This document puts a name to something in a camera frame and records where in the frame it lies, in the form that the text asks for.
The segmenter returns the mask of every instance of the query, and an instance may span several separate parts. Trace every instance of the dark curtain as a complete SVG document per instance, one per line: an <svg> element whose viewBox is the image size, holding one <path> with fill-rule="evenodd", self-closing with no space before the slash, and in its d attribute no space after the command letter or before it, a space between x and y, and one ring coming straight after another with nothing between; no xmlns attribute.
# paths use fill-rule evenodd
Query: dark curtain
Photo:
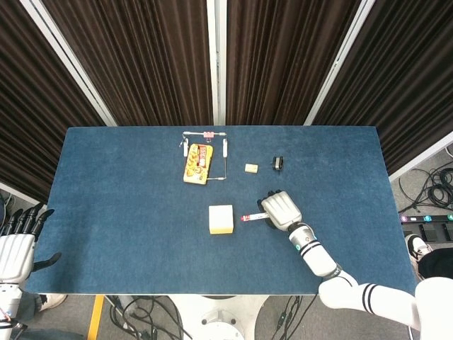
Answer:
<svg viewBox="0 0 453 340"><path fill-rule="evenodd" d="M228 0L227 124L303 124L359 0Z"/></svg>
<svg viewBox="0 0 453 340"><path fill-rule="evenodd" d="M19 1L0 27L0 182L47 202L67 128L103 122Z"/></svg>
<svg viewBox="0 0 453 340"><path fill-rule="evenodd" d="M375 125L390 174L453 131L453 1L377 1L314 124Z"/></svg>
<svg viewBox="0 0 453 340"><path fill-rule="evenodd" d="M210 125L206 0L44 5L119 125Z"/></svg>

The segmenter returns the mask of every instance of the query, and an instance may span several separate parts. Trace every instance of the yellow block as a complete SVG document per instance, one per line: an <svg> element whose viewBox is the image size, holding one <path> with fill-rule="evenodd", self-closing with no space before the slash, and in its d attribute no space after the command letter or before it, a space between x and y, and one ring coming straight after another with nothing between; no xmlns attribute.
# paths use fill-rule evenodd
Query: yellow block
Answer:
<svg viewBox="0 0 453 340"><path fill-rule="evenodd" d="M210 233L233 233L233 205L210 205Z"/></svg>
<svg viewBox="0 0 453 340"><path fill-rule="evenodd" d="M104 295L97 295L94 300L93 313L91 314L90 329L88 330L87 340L96 340L98 337L99 323L101 322L102 306Z"/></svg>

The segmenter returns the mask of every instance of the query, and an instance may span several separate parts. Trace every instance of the black stripe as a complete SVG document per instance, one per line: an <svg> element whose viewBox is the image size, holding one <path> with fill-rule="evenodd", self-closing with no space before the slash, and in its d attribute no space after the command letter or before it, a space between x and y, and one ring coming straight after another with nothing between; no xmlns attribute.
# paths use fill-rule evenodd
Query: black stripe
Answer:
<svg viewBox="0 0 453 340"><path fill-rule="evenodd" d="M315 245L312 246L310 249L307 249L307 251L305 251L305 252L302 254L302 258L304 258L304 256L306 255L306 253L308 253L309 251L311 251L313 248L316 248L317 246L321 246L321 243L315 244Z"/></svg>
<svg viewBox="0 0 453 340"><path fill-rule="evenodd" d="M301 253L301 256L304 257L304 255L306 253L308 253L311 248L314 248L314 247L320 246L320 245L321 245L321 243L319 243L318 241L311 243L309 246L305 247L305 250Z"/></svg>
<svg viewBox="0 0 453 340"><path fill-rule="evenodd" d="M352 283L349 282L349 280L347 278L344 278L342 276L336 276L337 278L342 278L343 280L346 280L347 283L349 283L349 285L352 287Z"/></svg>
<svg viewBox="0 0 453 340"><path fill-rule="evenodd" d="M307 248L310 244L314 243L314 242L317 242L318 240L317 239L314 239L313 241L305 244L300 250L299 250L299 254L301 254L305 248Z"/></svg>
<svg viewBox="0 0 453 340"><path fill-rule="evenodd" d="M368 308L369 308L369 312L371 312L372 314L374 314L374 312L373 312L373 309L371 308L371 292L376 287L377 287L377 285L373 285L372 288L369 290L369 293L368 293Z"/></svg>
<svg viewBox="0 0 453 340"><path fill-rule="evenodd" d="M365 287L365 289L363 290L363 294L362 294L362 304L367 312L369 312L369 310L367 309L367 306L365 304L365 293L367 292L368 287L370 287L371 285L372 285L372 283L368 283L367 286Z"/></svg>

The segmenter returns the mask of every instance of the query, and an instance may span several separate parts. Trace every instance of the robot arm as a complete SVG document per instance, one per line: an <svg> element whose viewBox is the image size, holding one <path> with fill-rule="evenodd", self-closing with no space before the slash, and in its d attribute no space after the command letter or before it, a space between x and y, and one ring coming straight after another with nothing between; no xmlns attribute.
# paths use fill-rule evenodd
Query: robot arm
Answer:
<svg viewBox="0 0 453 340"><path fill-rule="evenodd" d="M334 309L362 310L420 330L415 298L381 285L359 285L332 259L312 228L302 222L302 214L285 191L269 192L269 197L258 204L269 214L276 228L289 232L289 240L313 274L324 279L319 286L323 304Z"/></svg>
<svg viewBox="0 0 453 340"><path fill-rule="evenodd" d="M42 204L23 212L16 211L0 230L0 340L9 340L13 328L26 329L16 317L22 297L21 284L32 271L54 264L60 253L50 260L33 263L35 245L46 219L54 212L47 210L38 219Z"/></svg>

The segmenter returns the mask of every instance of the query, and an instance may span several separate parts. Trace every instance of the foot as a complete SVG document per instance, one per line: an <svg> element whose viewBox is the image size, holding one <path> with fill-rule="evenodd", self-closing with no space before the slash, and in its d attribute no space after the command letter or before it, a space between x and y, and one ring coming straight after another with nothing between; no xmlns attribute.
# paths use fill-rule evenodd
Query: foot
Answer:
<svg viewBox="0 0 453 340"><path fill-rule="evenodd" d="M429 244L426 244L421 237L415 234L410 234L404 239L406 240L406 246L408 247L413 270L419 279L422 280L423 277L418 272L418 262L420 262L424 255L429 254L432 251L432 248Z"/></svg>
<svg viewBox="0 0 453 340"><path fill-rule="evenodd" d="M63 295L63 294L46 294L46 295L41 295L41 300L42 300L42 307L40 309L40 312L43 310L49 310L50 308L55 308L56 306L60 306L64 299L66 299L68 295Z"/></svg>

